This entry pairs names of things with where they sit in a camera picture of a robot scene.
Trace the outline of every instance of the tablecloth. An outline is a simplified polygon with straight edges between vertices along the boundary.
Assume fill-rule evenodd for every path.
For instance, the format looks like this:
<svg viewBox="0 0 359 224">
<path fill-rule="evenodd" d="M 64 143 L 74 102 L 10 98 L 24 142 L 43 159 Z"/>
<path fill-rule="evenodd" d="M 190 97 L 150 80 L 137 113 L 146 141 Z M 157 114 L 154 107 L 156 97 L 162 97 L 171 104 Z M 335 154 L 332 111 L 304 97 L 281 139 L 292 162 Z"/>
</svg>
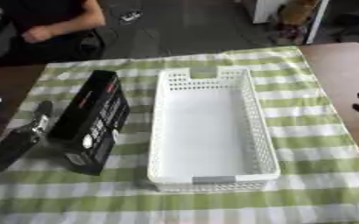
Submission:
<svg viewBox="0 0 359 224">
<path fill-rule="evenodd" d="M 255 192 L 163 193 L 144 185 L 159 71 L 230 65 L 250 70 L 281 177 Z M 297 47 L 50 64 L 9 128 L 46 99 L 59 116 L 95 69 L 117 71 L 131 109 L 104 171 L 70 172 L 47 148 L 34 149 L 0 173 L 1 224 L 359 223 L 359 150 Z"/>
</svg>

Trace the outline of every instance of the black product box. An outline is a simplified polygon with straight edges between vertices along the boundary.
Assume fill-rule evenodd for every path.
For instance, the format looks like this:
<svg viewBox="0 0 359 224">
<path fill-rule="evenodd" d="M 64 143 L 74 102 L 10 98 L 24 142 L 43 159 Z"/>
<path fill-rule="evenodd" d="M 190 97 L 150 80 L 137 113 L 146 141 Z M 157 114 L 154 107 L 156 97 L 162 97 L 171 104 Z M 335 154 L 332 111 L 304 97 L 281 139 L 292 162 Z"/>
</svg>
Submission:
<svg viewBox="0 0 359 224">
<path fill-rule="evenodd" d="M 74 172 L 99 175 L 130 108 L 116 73 L 95 70 L 47 135 Z"/>
</svg>

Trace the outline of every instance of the white stripe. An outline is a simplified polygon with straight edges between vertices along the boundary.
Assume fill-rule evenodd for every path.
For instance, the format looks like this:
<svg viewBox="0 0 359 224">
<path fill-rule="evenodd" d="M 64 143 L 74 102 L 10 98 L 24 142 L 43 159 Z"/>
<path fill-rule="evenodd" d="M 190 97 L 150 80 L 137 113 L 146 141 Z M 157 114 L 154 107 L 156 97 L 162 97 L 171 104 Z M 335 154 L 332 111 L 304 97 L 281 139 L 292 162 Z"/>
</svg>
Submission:
<svg viewBox="0 0 359 224">
<path fill-rule="evenodd" d="M 285 75 L 285 76 L 274 76 L 274 77 L 253 77 L 253 82 L 256 85 L 265 85 L 273 83 L 293 83 L 299 81 L 315 81 L 314 76 L 309 74 L 295 74 L 295 75 Z"/>
<path fill-rule="evenodd" d="M 296 91 L 265 91 L 258 92 L 260 100 L 282 100 L 292 98 L 315 98 L 325 96 L 318 88 L 302 89 Z"/>
<path fill-rule="evenodd" d="M 326 148 L 279 148 L 277 156 L 280 161 L 317 161 L 321 159 L 359 158 L 356 145 L 326 147 Z"/>
<path fill-rule="evenodd" d="M 263 108 L 265 117 L 283 116 L 327 116 L 336 114 L 331 106 Z"/>
<path fill-rule="evenodd" d="M 67 87 L 36 87 L 29 95 L 59 95 L 79 92 L 81 85 L 67 86 Z"/>
<path fill-rule="evenodd" d="M 263 191 L 333 189 L 341 187 L 359 187 L 359 172 L 317 173 L 303 175 L 282 175 L 277 181 L 270 181 Z M 137 196 L 140 193 L 150 195 L 170 194 L 137 188 L 131 182 L 96 182 L 71 184 L 0 184 L 0 200 L 6 198 L 61 199 L 79 197 Z"/>
<path fill-rule="evenodd" d="M 269 127 L 268 129 L 272 137 L 338 136 L 347 134 L 342 124 Z"/>
</svg>

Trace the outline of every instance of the person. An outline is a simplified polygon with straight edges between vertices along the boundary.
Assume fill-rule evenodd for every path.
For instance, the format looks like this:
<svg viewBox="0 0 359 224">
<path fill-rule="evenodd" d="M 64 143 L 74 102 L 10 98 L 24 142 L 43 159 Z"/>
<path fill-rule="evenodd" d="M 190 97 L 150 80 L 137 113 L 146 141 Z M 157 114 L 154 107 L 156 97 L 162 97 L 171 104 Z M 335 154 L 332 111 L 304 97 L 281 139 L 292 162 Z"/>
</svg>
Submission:
<svg viewBox="0 0 359 224">
<path fill-rule="evenodd" d="M 106 24 L 97 0 L 0 0 L 0 8 L 18 32 L 8 64 L 88 60 L 81 43 Z"/>
</svg>

